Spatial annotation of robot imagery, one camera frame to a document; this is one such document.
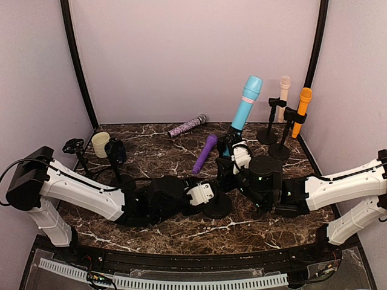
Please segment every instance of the marble surface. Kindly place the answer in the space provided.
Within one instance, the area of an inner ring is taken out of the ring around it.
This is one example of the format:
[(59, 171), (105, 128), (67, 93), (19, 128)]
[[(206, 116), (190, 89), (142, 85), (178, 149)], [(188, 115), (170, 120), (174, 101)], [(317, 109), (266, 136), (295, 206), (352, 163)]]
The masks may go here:
[[(176, 124), (124, 124), (105, 125), (99, 131), (124, 141), (128, 160), (122, 173), (137, 177), (191, 175), (206, 138), (210, 134), (222, 136), (229, 124), (210, 123), (176, 138), (169, 138), (167, 131)], [(282, 133), (284, 125), (275, 124), (273, 130)], [(256, 140), (258, 129), (264, 124), (247, 124), (243, 138), (255, 155), (267, 154), (268, 146)], [(288, 137), (286, 145), (291, 150), (290, 159), (284, 164), (284, 178), (304, 176), (313, 172), (297, 140)], [(107, 159), (97, 158), (88, 146), (85, 156), (91, 170), (109, 166)], [(214, 149), (198, 177), (216, 177)], [(113, 173), (103, 172), (98, 182), (108, 184)], [(313, 243), (315, 231), (322, 224), (334, 219), (330, 207), (294, 219), (282, 218), (272, 213), (258, 216), (254, 206), (234, 190), (228, 195), (233, 202), (232, 213), (221, 220), (203, 214), (184, 217), (180, 214), (149, 228), (128, 228), (107, 221), (101, 216), (75, 205), (61, 202), (59, 213), (79, 233), (80, 243), (111, 250), (152, 254), (235, 254), (288, 248)]]

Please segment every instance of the purple microphone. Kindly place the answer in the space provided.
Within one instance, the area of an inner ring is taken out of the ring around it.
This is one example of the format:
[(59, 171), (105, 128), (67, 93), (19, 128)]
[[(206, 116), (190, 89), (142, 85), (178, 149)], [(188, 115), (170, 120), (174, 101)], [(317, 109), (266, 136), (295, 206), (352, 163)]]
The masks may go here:
[(198, 174), (200, 169), (203, 167), (204, 162), (207, 160), (208, 155), (210, 154), (212, 147), (218, 142), (218, 137), (216, 135), (209, 135), (207, 137), (206, 145), (200, 153), (199, 158), (197, 159), (195, 165), (193, 166), (192, 173)]

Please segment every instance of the white wall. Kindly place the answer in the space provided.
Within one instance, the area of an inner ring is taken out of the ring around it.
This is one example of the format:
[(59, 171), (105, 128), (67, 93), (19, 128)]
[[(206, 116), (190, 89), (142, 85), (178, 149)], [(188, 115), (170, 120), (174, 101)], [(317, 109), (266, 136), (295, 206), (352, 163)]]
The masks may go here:
[(264, 79), (250, 121), (290, 75), (304, 84), (319, 1), (71, 0), (100, 123), (232, 121), (249, 75)]
[[(89, 138), (92, 128), (71, 63), (60, 2), (1, 1), (0, 8), (0, 172), (41, 146), (62, 154), (70, 138)], [(0, 199), (11, 175), (0, 184)], [(36, 224), (23, 212), (0, 207), (0, 288), (19, 289)]]
[[(308, 120), (302, 128), (324, 174), (387, 149), (387, 2), (330, 1)], [(356, 202), (340, 204), (344, 213)], [(385, 224), (359, 233), (379, 289), (387, 289)]]

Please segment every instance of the beige microphone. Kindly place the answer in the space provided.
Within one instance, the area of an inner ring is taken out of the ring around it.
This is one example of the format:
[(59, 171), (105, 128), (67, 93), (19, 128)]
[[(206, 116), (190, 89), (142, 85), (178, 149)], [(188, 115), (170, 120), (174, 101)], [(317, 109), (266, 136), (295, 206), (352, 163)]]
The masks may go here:
[[(288, 100), (288, 92), (291, 85), (291, 78), (289, 76), (282, 76), (281, 81), (279, 82), (279, 86), (281, 87), (281, 94), (279, 95), (279, 99), (283, 101)], [(278, 110), (278, 123), (284, 122), (284, 111), (285, 108), (279, 108)]]

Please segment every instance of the black frame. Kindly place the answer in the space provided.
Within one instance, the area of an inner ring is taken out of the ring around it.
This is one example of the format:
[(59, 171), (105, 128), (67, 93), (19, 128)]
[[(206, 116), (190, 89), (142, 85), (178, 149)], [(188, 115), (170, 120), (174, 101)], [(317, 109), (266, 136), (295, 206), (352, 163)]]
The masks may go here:
[(60, 4), (62, 6), (63, 22), (65, 24), (68, 47), (70, 49), (71, 58), (73, 60), (73, 66), (74, 66), (75, 74), (77, 76), (80, 93), (82, 94), (83, 102), (85, 103), (85, 107), (86, 107), (91, 125), (95, 130), (98, 128), (99, 124), (98, 124), (96, 112), (94, 111), (94, 108), (93, 108), (93, 104), (91, 103), (89, 91), (86, 85), (85, 76), (83, 75), (82, 65), (80, 62), (79, 53), (77, 49), (77, 42), (74, 34), (73, 23), (71, 21), (70, 5), (68, 0), (60, 0)]
[(317, 19), (316, 34), (314, 35), (314, 42), (312, 48), (312, 54), (310, 56), (309, 67), (307, 76), (305, 78), (304, 88), (311, 88), (314, 78), (314, 72), (316, 71), (317, 61), (319, 60), (319, 54), (321, 49), (322, 37), (324, 35), (325, 21), (328, 13), (329, 0), (321, 0), (319, 17)]

